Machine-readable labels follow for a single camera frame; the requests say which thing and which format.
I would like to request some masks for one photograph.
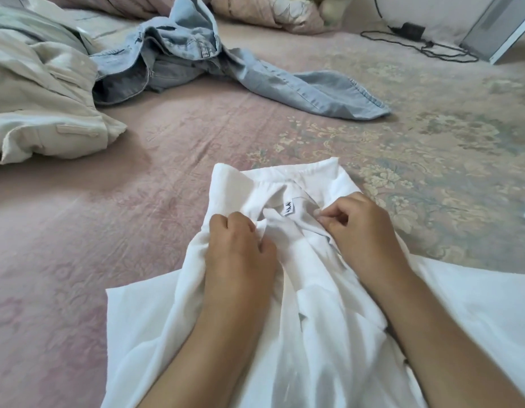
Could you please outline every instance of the hand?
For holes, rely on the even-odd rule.
[[[278,260],[274,243],[259,243],[253,222],[240,212],[213,215],[206,253],[203,309],[226,323],[262,328]]]
[[[412,272],[389,214],[361,192],[338,198],[321,211],[318,220],[369,290],[400,276],[396,269]]]

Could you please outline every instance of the black cable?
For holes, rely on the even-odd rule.
[[[386,20],[383,18],[382,13],[380,11],[380,6],[378,5],[378,0],[374,0],[374,5],[376,6],[376,11],[378,12],[378,15],[382,19],[382,21],[386,24],[387,28],[391,30],[391,33],[386,33],[385,31],[378,31],[378,30],[372,30],[372,31],[362,31],[361,37],[364,37],[365,39],[372,40],[372,41],[385,41],[386,43],[391,44],[398,44],[402,47],[408,47],[413,48],[414,50],[418,51],[419,53],[431,58],[431,59],[438,59],[442,61],[451,61],[454,63],[476,63],[476,61],[479,61],[479,58],[476,57],[474,54],[471,54],[469,51],[460,48],[460,47],[451,47],[446,46],[445,44],[440,44],[431,40],[421,39],[422,42],[425,43],[424,46],[418,47],[413,44],[404,44],[400,41],[396,40],[387,40],[387,39],[373,39],[372,37],[368,37],[367,34],[384,34],[394,37],[401,37],[404,39],[404,37],[400,34],[400,28],[396,27],[390,27]],[[438,47],[444,47],[449,50],[453,50],[458,52],[458,54],[443,54],[443,53],[435,53],[434,51],[430,50],[431,48],[438,46]],[[472,60],[457,60],[457,58],[472,58]]]

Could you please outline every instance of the stuffed toy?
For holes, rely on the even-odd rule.
[[[335,26],[342,20],[351,0],[311,0],[319,5],[319,14],[326,26]]]

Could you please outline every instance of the white shirt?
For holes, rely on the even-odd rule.
[[[278,246],[283,272],[232,407],[424,407],[381,310],[313,218],[359,188],[338,159],[239,172],[217,164],[183,268],[108,289],[102,408],[135,408],[191,332],[203,298],[211,216],[240,211]],[[525,275],[409,255],[454,319],[525,394]]]

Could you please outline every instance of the clothing label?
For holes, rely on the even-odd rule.
[[[283,208],[283,211],[281,213],[282,216],[287,216],[287,215],[290,215],[291,213],[294,213],[295,212],[295,206],[293,204],[293,201],[288,201],[286,204],[285,204],[285,207]]]

